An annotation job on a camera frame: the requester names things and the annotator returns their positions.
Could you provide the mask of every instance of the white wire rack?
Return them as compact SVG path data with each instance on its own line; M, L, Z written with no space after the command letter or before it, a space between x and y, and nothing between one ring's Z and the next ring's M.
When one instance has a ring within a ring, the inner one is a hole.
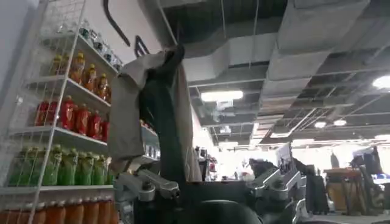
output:
M73 58L79 52L84 54L86 67L95 64L97 74L106 74L109 82L117 73L88 40L79 34L84 7L85 0L40 2L38 12L41 15L36 16L36 26L30 31L36 33L30 34L34 45L30 47L29 55L25 55L27 65L23 66L23 80L19 84L13 106L15 110L5 131L6 135L1 136L0 141L1 223L14 221L10 220L9 215L4 216L6 212L12 212L14 216L16 214L19 221L28 216L28 223L32 223L35 208L41 202L67 199L77 194L84 197L111 194L111 185L43 186L50 185L43 180L54 144L67 149L108 154L106 142L57 125L63 98L67 95L72 96L76 105L85 103L89 110L98 110L102 117L110 111L109 102L69 78ZM54 60L58 55L62 58L60 63ZM40 113L42 102L46 102L46 106L52 103L57 106ZM146 127L142 132L144 142L153 142L152 145L158 147L158 138L154 132ZM29 150L28 153L23 150L31 147L41 150ZM143 159L155 160L148 156Z

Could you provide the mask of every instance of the red bottle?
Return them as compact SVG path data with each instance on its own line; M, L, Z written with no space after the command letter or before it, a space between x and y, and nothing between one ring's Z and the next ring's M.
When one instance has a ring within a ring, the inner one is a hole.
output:
M67 130L73 130L74 125L74 102L71 96L66 96L61 103L58 126Z
M35 117L35 126L42 126L46 115L48 114L49 103L45 100L37 107L37 115Z
M99 112L95 111L95 113L91 116L90 121L88 123L88 136L94 139L101 139L101 124L102 118L99 116Z
M109 126L109 123L108 121L103 121L102 122L102 141L104 142L107 142L107 138L108 138L108 126Z
M55 115L55 110L57 109L57 105L58 105L57 99L53 100L49 104L48 117L46 118L45 124L53 125L54 115Z
M91 112L87 110L87 106L85 104L81 105L81 107L77 110L74 131L82 135L87 135L88 120L90 116Z

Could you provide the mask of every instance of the black equipment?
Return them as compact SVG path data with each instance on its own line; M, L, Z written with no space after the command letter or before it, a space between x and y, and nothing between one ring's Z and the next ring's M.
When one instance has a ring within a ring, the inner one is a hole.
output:
M305 178L292 166L276 167L250 182L187 183L175 123L171 86L184 56L178 46L163 66L149 71L140 94L141 118L160 141L160 176L147 169L121 173L115 202L125 223L296 223L305 207Z

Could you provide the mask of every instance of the store shelf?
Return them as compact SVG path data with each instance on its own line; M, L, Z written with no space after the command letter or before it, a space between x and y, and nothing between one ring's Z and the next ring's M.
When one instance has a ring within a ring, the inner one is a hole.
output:
M33 194L38 187L2 187L0 188L0 195L12 195L12 194ZM113 189L112 185L91 185L91 186L42 186L40 192L53 192L59 191L85 191L85 190L104 190Z
M42 76L35 79L30 79L28 85L32 88L38 88L42 91L54 89L55 94L60 94L62 83L65 80L64 75ZM76 104L85 103L88 108L98 110L102 116L110 112L111 105L101 99L91 91L87 90L80 84L71 79L66 79L65 95L71 95Z
M24 136L32 138L48 138L51 131L50 126L36 126L17 128L10 131L11 135ZM93 152L97 154L108 155L107 143L102 142L76 132L65 130L60 127L54 127L54 142L61 143L65 147L75 147L77 150Z
M56 33L44 38L43 45L50 48L52 51L58 51L58 49L64 49L69 51L72 47L74 38L73 33ZM82 52L85 55L87 61L86 65L93 63L100 72L104 72L111 77L118 73L116 70L88 41L79 33L77 34L77 43L74 53Z

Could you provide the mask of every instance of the fluorescent light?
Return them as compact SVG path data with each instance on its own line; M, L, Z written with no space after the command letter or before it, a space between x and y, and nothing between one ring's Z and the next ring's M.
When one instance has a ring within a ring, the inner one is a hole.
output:
M375 79L372 85L376 88L390 88L390 75L382 76Z
M293 145L305 145L314 142L313 138L294 139L292 140Z
M284 133L272 133L271 138L287 138L290 135L290 132L284 132Z
M233 148L233 147L238 146L238 142L219 142L218 146Z
M315 126L316 128L324 128L326 125L327 125L326 122L319 121L319 122L315 123L314 126Z
M344 126L345 124L347 124L347 121L346 120L337 120L337 121L334 121L333 123L335 126Z
M376 140L389 140L390 135L376 135L375 139Z
M229 101L243 98L241 90L234 91L220 91L220 92L206 92L200 95L204 102Z

